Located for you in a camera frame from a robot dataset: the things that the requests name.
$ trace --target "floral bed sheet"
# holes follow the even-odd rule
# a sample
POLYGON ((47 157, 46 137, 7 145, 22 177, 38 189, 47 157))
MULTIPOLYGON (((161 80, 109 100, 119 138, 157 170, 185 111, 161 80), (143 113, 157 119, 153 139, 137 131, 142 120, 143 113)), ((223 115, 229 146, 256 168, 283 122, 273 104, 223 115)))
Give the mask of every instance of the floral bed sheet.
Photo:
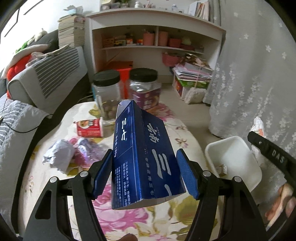
MULTIPOLYGON (((159 104, 150 110, 152 114, 161 118, 166 126, 174 152, 183 148, 188 158, 196 161, 203 169, 208 169, 200 145, 194 136, 187 130, 181 120, 176 119, 170 109, 159 104)), ((88 170, 78 153, 71 161, 67 174, 63 174, 50 164, 42 163, 42 157, 48 148, 59 139, 77 141, 75 121, 94 119, 100 112, 94 102, 86 102, 73 106, 65 114, 61 124, 46 135, 36 146, 23 178, 19 202, 19 230, 24 234, 25 227, 30 218, 34 205, 43 188, 52 176, 59 179, 71 178, 82 170, 88 170)), ((106 149, 113 147, 113 136, 108 138, 93 138, 96 143, 102 144, 106 149)), ((137 236, 139 241, 176 241, 185 240, 197 210, 198 201, 187 193, 160 205, 133 209, 112 210, 111 208, 111 177, 104 192, 93 201, 94 209, 107 240, 118 240, 127 233, 137 236)), ((68 199, 69 215, 74 238, 81 240, 73 199, 68 199)), ((212 238, 219 232, 220 214, 217 211, 212 238)))

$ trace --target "black cable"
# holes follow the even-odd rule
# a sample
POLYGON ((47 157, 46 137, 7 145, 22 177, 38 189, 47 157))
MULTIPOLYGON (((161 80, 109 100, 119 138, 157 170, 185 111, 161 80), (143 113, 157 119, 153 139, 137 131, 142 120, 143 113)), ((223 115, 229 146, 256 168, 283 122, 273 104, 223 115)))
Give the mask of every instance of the black cable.
POLYGON ((9 129, 11 129, 11 130, 13 130, 13 131, 15 131, 17 133, 28 133, 28 132, 36 130, 39 127, 39 126, 36 126, 35 128, 33 128, 32 130, 29 130, 29 131, 17 131, 15 129, 13 129, 11 126, 9 126, 6 122, 2 122, 2 123, 6 124, 9 127, 9 129))
MULTIPOLYGON (((2 113, 3 113, 3 111, 4 111, 4 108, 5 108, 5 104, 6 104, 7 99, 8 99, 8 97, 6 97, 6 100, 5 100, 5 102, 4 102, 2 113)), ((4 117, 1 117, 1 119, 0 119, 0 124, 4 123, 4 124, 6 124, 6 125, 9 127, 9 129, 15 131, 16 133, 21 133, 21 134, 29 133, 29 132, 31 132, 31 131, 34 131, 34 130, 36 130, 36 129, 40 126, 40 125, 38 125, 38 126, 36 126, 35 128, 33 128, 32 130, 29 130, 29 131, 17 131, 17 130, 15 130, 15 129, 13 129, 10 125, 8 125, 6 122, 2 122, 3 120, 4 120, 4 117)))

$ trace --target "white bookshelf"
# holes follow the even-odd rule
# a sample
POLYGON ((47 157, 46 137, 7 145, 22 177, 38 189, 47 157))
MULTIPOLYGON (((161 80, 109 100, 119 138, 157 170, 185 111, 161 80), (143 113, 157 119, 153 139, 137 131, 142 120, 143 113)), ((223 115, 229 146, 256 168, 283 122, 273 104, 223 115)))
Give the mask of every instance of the white bookshelf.
POLYGON ((134 68, 146 67, 158 71, 159 75, 171 76, 169 68, 162 63, 163 52, 195 53, 206 59, 214 68, 226 31, 220 26, 184 13, 162 9, 124 8, 101 11, 86 16, 86 40, 84 53, 90 79, 104 68, 112 58, 116 61, 134 61, 134 68), (133 45, 104 48, 103 39, 136 33, 140 39, 143 29, 155 32, 155 45, 133 45), (192 43, 204 47, 203 52, 173 47, 158 46, 159 31, 167 31, 180 38, 188 36, 192 43))

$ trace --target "metal screw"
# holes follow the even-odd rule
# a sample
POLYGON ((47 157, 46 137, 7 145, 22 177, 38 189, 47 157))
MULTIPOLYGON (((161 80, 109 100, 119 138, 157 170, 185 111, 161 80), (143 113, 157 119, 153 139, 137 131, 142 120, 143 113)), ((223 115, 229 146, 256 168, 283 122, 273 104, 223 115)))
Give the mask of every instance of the metal screw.
POLYGON ((57 181, 57 178, 56 177, 52 177, 50 180, 49 180, 51 183, 55 183, 57 181))
POLYGON ((87 171, 83 171, 80 173, 81 177, 86 177, 89 173, 87 171))
POLYGON ((209 171, 204 171, 202 173, 205 177, 210 177, 211 176, 211 173, 209 171))
POLYGON ((234 177, 234 180, 238 183, 240 183, 242 181, 242 179, 240 177, 234 177))

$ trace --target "storage cubby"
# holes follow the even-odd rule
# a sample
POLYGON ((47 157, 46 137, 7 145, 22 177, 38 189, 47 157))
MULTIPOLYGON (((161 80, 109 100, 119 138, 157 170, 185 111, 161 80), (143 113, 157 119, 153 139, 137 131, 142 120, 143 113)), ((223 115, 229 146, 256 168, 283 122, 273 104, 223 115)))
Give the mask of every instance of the storage cubby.
POLYGON ((133 61, 133 67, 152 68, 159 75, 171 76, 169 68, 162 63, 162 53, 176 53, 184 55, 193 53, 208 61, 214 68, 221 49, 222 38, 225 31, 208 21, 198 19, 183 13, 176 13, 158 9, 117 9, 107 10, 89 17, 90 45, 93 73, 104 68, 112 60, 133 61), (103 40, 112 39, 127 33, 134 39, 143 39, 144 32, 154 32, 153 46, 126 45, 126 46, 103 46, 103 40), (168 32, 168 37, 182 39, 188 37, 191 45, 190 50, 182 48, 159 46, 159 32, 168 32))

